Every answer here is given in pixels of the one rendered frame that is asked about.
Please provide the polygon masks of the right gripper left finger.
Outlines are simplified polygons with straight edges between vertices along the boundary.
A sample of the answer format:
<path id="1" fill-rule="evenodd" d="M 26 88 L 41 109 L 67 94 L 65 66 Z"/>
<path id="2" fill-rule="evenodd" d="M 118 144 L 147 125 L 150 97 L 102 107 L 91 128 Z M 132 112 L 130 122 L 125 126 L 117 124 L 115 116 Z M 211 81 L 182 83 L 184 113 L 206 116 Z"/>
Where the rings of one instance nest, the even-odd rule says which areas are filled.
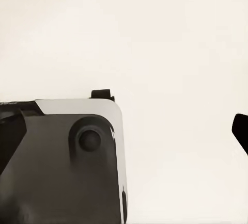
<path id="1" fill-rule="evenodd" d="M 23 114 L 0 119 L 0 175 L 27 133 Z"/>

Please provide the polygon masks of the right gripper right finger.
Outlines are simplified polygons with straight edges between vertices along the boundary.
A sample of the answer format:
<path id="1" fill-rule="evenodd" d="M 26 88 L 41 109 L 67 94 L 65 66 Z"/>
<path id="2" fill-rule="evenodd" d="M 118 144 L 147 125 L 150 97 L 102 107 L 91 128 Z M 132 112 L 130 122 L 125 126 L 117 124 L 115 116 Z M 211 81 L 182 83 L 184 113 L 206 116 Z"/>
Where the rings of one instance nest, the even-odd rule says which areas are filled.
<path id="1" fill-rule="evenodd" d="M 248 115 L 237 113 L 231 131 L 248 154 Z"/>

